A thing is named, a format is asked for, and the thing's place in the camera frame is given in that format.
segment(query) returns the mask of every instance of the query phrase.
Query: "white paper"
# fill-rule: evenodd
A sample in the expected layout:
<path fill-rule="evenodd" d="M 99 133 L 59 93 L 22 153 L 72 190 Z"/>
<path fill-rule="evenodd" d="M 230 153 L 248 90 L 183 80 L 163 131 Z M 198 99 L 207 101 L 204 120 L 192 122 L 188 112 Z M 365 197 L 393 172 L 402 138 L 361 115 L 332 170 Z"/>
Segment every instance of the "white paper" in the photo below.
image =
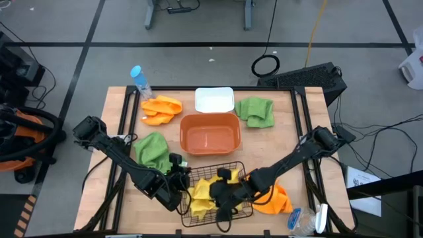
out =
<path fill-rule="evenodd" d="M 380 178 L 375 175 L 368 174 L 352 167 L 348 167 L 346 171 L 347 188 L 367 184 L 369 182 L 376 182 L 379 180 Z M 382 216 L 381 201 L 375 198 L 360 198 L 350 200 L 350 203 L 351 207 L 354 209 L 360 210 L 362 212 L 367 212 L 375 216 Z"/>

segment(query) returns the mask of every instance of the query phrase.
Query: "black wire basket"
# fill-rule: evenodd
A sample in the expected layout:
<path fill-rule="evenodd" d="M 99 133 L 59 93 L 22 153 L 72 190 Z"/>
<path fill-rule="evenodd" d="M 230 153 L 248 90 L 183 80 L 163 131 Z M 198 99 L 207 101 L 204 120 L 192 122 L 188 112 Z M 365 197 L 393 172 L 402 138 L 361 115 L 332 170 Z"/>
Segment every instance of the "black wire basket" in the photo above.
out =
<path fill-rule="evenodd" d="M 241 179 L 245 176 L 245 168 L 244 164 L 240 161 L 231 162 L 231 163 L 223 163 L 219 165 L 212 165 L 200 168 L 193 168 L 190 173 L 190 186 L 193 187 L 197 184 L 200 179 L 211 179 L 214 175 L 217 174 L 218 168 L 225 168 L 225 169 L 239 169 L 238 172 L 238 179 Z M 188 209 L 187 204 L 187 193 L 182 193 L 182 201 L 180 202 L 180 211 L 181 213 L 185 213 Z M 232 219 L 241 219 L 247 218 L 252 216 L 252 206 L 249 202 L 242 203 L 243 209 L 238 211 L 236 214 L 233 215 Z M 181 216 L 182 224 L 185 227 L 195 227 L 199 225 L 207 225 L 216 222 L 216 210 L 208 210 L 205 214 L 203 219 L 198 219 L 198 216 L 191 216 L 191 211 L 188 211 L 185 215 Z"/>

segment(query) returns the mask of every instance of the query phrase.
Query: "water bottle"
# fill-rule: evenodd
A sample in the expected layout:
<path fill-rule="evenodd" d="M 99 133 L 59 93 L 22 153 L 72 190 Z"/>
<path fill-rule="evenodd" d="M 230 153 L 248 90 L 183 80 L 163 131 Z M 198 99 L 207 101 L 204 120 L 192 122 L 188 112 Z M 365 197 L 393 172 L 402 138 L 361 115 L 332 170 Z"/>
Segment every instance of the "water bottle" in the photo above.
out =
<path fill-rule="evenodd" d="M 310 208 L 296 208 L 288 218 L 288 229 L 300 237 L 312 235 L 314 231 L 322 233 L 325 230 L 328 205 L 317 206 L 315 214 Z"/>
<path fill-rule="evenodd" d="M 141 100 L 148 100 L 153 98 L 153 91 L 141 70 L 141 66 L 137 65 L 131 70 L 131 77 L 134 78 L 134 83 L 138 91 L 141 93 Z"/>

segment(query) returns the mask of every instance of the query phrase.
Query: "blue object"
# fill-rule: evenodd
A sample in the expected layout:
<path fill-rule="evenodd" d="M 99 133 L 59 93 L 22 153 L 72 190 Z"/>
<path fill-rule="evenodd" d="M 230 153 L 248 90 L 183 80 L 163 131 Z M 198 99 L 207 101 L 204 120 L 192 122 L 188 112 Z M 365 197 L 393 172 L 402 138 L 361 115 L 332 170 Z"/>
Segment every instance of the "blue object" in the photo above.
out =
<path fill-rule="evenodd" d="M 134 82 L 137 86 L 141 86 L 141 88 L 145 88 L 147 84 L 147 79 L 145 78 L 141 66 L 137 65 L 132 68 L 131 70 L 131 77 L 134 78 Z"/>
<path fill-rule="evenodd" d="M 135 86 L 138 91 L 141 93 L 141 100 L 148 100 L 153 98 L 153 92 L 151 87 L 145 78 L 144 73 L 142 72 L 141 66 L 137 65 L 131 70 L 131 77 L 134 78 Z"/>

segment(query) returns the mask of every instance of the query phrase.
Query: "metal stand leg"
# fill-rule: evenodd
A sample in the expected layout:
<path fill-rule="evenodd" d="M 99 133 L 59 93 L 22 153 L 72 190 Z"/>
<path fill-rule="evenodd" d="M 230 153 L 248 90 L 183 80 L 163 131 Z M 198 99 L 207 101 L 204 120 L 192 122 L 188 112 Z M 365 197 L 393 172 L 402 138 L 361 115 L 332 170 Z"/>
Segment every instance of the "metal stand leg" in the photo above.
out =
<path fill-rule="evenodd" d="M 149 30 L 151 28 L 151 21 L 153 19 L 153 13 L 154 13 L 154 6 L 156 4 L 156 0 L 147 0 L 147 14 L 145 16 L 145 22 L 144 26 L 145 29 Z"/>
<path fill-rule="evenodd" d="M 251 15 L 252 15 L 252 0 L 245 0 L 245 26 L 244 30 L 250 30 L 251 29 Z"/>

